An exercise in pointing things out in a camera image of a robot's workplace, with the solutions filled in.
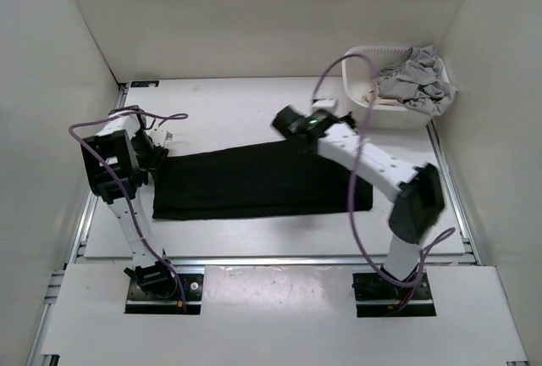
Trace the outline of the black trousers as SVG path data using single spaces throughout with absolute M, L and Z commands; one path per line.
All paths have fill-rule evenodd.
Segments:
M 166 158 L 154 178 L 152 217 L 253 219 L 347 210 L 350 171 L 274 141 Z

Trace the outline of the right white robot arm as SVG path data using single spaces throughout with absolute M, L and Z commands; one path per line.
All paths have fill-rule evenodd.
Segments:
M 380 276 L 383 293 L 398 298 L 418 287 L 430 251 L 423 241 L 445 208 L 438 169 L 430 163 L 418 167 L 393 157 L 368 141 L 351 116 L 337 117 L 322 108 L 306 116 L 287 106 L 275 115 L 272 127 L 285 139 L 351 171 L 347 192 L 351 231 L 362 255 Z M 392 203 L 388 225 L 393 236 L 381 266 L 368 256 L 357 234 L 354 196 L 358 179 L 377 188 Z

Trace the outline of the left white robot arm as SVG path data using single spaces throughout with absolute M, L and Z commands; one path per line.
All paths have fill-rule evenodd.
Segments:
M 80 124 L 69 133 L 80 144 L 92 193 L 113 212 L 130 248 L 132 266 L 124 272 L 143 292 L 175 299 L 180 296 L 178 279 L 141 202 L 141 188 L 168 151 L 147 134 L 146 113 L 136 105 L 114 109 L 101 122 L 103 128 L 93 136 L 78 137 Z

